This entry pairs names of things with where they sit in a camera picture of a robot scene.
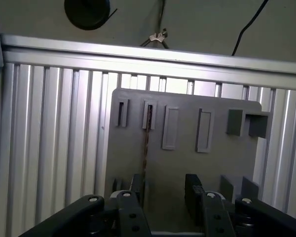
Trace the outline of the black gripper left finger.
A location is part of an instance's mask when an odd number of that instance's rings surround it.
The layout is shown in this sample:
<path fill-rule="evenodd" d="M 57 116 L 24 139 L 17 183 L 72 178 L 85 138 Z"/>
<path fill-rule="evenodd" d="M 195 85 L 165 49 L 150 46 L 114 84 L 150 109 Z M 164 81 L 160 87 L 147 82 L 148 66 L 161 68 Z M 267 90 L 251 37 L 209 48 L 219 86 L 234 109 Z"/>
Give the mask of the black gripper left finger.
<path fill-rule="evenodd" d="M 108 200 L 86 195 L 22 234 L 24 237 L 149 237 L 140 205 L 143 178 L 133 175 L 130 188 Z"/>

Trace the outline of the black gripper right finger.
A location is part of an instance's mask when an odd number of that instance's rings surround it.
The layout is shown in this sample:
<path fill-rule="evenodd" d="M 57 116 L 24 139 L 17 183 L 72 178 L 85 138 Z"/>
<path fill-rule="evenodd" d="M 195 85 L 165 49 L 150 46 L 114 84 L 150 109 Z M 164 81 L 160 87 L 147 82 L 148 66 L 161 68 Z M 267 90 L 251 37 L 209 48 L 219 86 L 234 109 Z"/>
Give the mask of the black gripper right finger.
<path fill-rule="evenodd" d="M 204 190 L 196 174 L 185 176 L 185 205 L 206 237 L 296 237 L 296 218 L 254 197 L 231 203 Z"/>

